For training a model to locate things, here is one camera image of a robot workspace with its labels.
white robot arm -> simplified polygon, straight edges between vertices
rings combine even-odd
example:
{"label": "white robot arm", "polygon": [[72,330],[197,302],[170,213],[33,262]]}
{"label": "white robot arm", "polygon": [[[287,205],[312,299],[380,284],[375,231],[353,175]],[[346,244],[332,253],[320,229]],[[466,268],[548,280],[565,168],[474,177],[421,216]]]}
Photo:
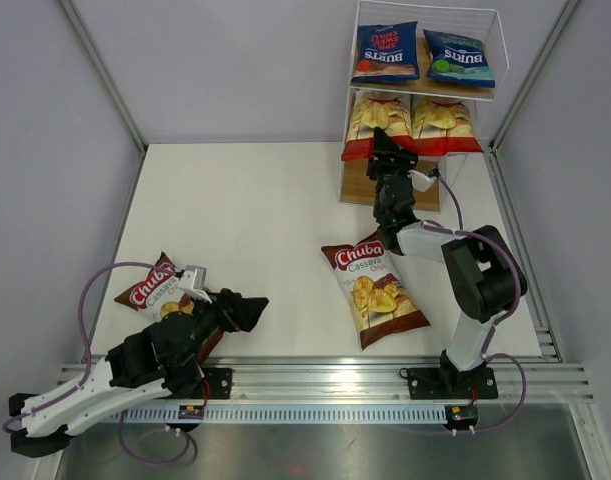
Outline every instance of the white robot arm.
{"label": "white robot arm", "polygon": [[428,175],[416,172],[417,162],[415,153],[375,129],[367,175],[376,181],[374,217],[380,240],[392,253],[444,263],[462,310],[440,367],[407,369],[410,395],[418,400],[467,399],[476,389],[478,398],[497,398],[486,351],[498,323],[513,313],[527,292],[525,277],[495,227],[454,232],[416,218],[412,186],[427,187],[439,175],[437,170]]}
{"label": "white robot arm", "polygon": [[89,375],[43,395],[10,397],[10,416],[21,422],[19,430],[8,430],[12,451],[32,458],[49,455],[116,412],[155,398],[189,398],[204,378],[197,359],[203,344],[219,329],[251,331],[269,303],[228,289],[209,292],[205,274],[196,266],[177,274],[179,288],[200,300],[193,314],[170,313],[127,337]]}

metal corner post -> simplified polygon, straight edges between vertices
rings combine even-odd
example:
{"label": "metal corner post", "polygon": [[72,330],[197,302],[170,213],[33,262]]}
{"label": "metal corner post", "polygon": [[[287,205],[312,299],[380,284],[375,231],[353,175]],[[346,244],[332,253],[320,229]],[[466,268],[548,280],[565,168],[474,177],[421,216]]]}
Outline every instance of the metal corner post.
{"label": "metal corner post", "polygon": [[89,30],[85,26],[85,22],[80,15],[80,12],[72,2],[72,0],[55,0],[57,6],[62,10],[65,18],[72,28],[72,33],[76,37],[83,53],[90,62],[90,65],[97,75],[101,87],[107,94],[110,102],[116,109],[116,113],[121,118],[125,128],[132,137],[132,141],[138,148],[141,160],[144,158],[147,151],[147,142],[143,138],[138,125],[134,121],[132,114],[127,108],[123,97],[121,96],[116,84],[112,80],[109,70],[105,66],[101,58],[98,48],[96,47]]}

gray wall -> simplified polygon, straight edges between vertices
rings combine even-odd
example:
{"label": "gray wall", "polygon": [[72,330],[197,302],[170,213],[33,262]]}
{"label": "gray wall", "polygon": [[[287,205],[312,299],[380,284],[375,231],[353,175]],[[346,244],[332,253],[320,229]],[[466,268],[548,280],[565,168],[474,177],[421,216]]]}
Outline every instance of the gray wall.
{"label": "gray wall", "polygon": [[[357,0],[74,3],[148,142],[341,140]],[[510,70],[481,106],[491,138],[565,0],[407,3],[498,9]]]}
{"label": "gray wall", "polygon": [[565,352],[587,366],[611,439],[611,0],[582,3],[501,155]]}
{"label": "gray wall", "polygon": [[[78,294],[111,258],[137,165],[55,3],[0,2],[0,425],[10,394],[80,359]],[[0,429],[0,478],[32,464]]]}

floor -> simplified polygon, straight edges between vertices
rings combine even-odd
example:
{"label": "floor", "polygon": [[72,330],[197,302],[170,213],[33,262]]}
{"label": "floor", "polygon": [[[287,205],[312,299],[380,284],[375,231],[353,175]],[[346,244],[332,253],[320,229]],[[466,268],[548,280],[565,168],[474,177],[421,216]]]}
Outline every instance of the floor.
{"label": "floor", "polygon": [[[481,408],[481,423],[507,415]],[[128,439],[147,426],[128,425]],[[527,406],[511,425],[474,437],[409,433],[412,427],[377,425],[202,425],[193,461],[151,468],[120,452],[116,425],[97,425],[72,442],[57,479],[176,480],[589,479],[569,411]],[[439,427],[424,427],[436,431]],[[152,460],[174,456],[181,441],[154,435],[134,450]]]}

blue chip bag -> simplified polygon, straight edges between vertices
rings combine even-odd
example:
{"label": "blue chip bag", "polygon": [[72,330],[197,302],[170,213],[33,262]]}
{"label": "blue chip bag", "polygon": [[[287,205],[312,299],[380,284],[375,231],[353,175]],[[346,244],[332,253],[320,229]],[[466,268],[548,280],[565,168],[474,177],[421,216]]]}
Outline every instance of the blue chip bag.
{"label": "blue chip bag", "polygon": [[452,33],[423,32],[432,52],[432,64],[427,72],[429,78],[470,87],[496,86],[485,59],[483,42]]}
{"label": "blue chip bag", "polygon": [[402,83],[420,75],[416,59],[416,25],[358,27],[359,54],[352,82]]}

